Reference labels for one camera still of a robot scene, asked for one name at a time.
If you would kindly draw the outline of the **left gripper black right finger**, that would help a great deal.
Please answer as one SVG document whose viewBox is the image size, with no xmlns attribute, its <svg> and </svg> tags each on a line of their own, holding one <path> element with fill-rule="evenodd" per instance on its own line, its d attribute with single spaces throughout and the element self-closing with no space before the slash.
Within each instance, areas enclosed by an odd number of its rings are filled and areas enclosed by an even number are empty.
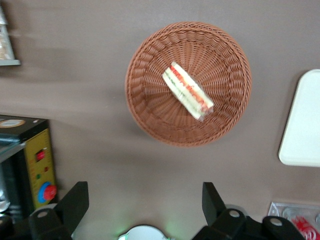
<svg viewBox="0 0 320 240">
<path fill-rule="evenodd" d="M 202 211 L 207 225 L 194 240 L 236 240 L 245 228 L 246 216 L 240 210 L 227 208 L 211 182 L 202 185 Z"/>
</svg>

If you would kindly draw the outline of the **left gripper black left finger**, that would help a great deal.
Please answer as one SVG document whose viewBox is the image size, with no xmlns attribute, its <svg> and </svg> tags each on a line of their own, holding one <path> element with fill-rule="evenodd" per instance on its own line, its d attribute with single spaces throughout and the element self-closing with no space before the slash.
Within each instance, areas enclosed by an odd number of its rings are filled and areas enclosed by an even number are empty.
<svg viewBox="0 0 320 240">
<path fill-rule="evenodd" d="M 42 207 L 28 218 L 33 240 L 71 240 L 89 209 L 89 187 L 77 182 L 54 206 Z"/>
</svg>

